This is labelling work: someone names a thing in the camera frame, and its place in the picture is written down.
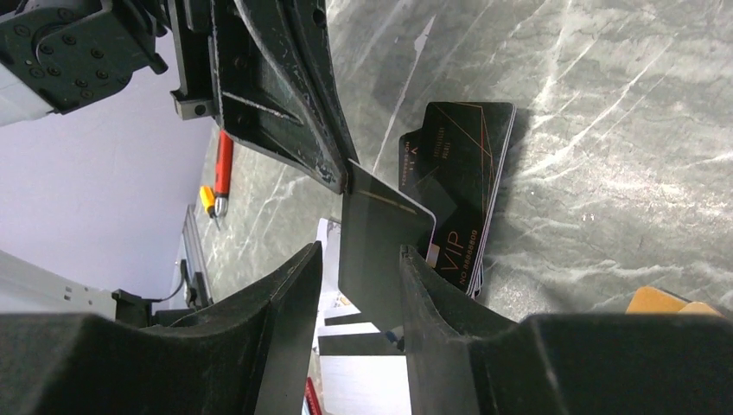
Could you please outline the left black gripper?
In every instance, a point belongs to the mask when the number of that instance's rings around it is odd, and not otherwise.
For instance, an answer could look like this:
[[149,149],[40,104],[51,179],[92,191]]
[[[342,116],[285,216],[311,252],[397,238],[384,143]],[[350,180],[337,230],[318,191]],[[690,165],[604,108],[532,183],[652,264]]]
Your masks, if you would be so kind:
[[169,66],[156,42],[171,35],[183,120],[213,116],[209,1],[3,1],[1,119],[68,114],[109,98],[149,68]]

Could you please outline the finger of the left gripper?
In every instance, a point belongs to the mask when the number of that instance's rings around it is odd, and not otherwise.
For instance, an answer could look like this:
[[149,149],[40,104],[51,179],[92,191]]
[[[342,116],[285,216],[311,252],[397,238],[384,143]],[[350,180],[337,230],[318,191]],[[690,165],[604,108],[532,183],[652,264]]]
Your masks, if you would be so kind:
[[323,1],[213,1],[217,123],[236,143],[336,194],[358,159],[339,100]]

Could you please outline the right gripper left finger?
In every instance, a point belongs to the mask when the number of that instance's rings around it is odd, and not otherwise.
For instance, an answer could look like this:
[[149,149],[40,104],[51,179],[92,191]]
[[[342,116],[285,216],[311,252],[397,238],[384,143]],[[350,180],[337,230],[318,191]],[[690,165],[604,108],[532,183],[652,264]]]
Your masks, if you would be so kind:
[[1,318],[4,414],[298,414],[322,246],[169,327],[94,314]]

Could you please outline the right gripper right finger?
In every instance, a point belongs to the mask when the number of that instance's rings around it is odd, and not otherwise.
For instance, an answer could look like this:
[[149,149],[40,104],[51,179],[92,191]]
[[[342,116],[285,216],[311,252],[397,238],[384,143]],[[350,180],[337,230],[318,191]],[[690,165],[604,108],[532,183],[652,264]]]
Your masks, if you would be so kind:
[[729,414],[732,324],[705,314],[513,322],[400,251],[415,414]]

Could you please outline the single black card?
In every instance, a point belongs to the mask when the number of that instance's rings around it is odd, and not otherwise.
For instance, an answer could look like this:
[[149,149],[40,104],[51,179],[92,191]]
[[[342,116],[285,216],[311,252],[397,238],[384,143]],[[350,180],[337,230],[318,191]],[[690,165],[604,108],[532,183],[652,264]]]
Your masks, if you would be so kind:
[[436,216],[356,161],[341,212],[339,290],[381,331],[404,324],[399,272],[402,246],[426,255]]

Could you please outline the black card holder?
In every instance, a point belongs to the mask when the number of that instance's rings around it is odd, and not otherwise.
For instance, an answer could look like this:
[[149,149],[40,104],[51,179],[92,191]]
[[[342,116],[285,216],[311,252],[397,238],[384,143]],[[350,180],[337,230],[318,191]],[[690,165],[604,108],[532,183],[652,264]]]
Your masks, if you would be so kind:
[[399,139],[398,189],[436,217],[426,260],[471,298],[483,285],[483,253],[515,116],[509,102],[430,102],[422,126]]

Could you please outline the red leather wallet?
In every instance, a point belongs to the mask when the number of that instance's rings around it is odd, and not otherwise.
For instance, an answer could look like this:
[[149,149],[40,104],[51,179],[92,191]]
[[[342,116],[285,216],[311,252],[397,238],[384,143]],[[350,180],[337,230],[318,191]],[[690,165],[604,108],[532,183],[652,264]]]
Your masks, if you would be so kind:
[[322,415],[322,408],[317,396],[316,388],[310,377],[306,379],[302,415]]

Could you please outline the white magnetic stripe card stack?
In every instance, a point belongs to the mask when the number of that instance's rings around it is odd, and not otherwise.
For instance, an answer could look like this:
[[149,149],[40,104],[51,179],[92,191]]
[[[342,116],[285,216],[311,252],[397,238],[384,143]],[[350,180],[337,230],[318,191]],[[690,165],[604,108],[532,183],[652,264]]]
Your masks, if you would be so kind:
[[396,336],[376,329],[338,289],[341,224],[319,219],[316,240],[323,271],[309,377],[323,414],[410,414]]

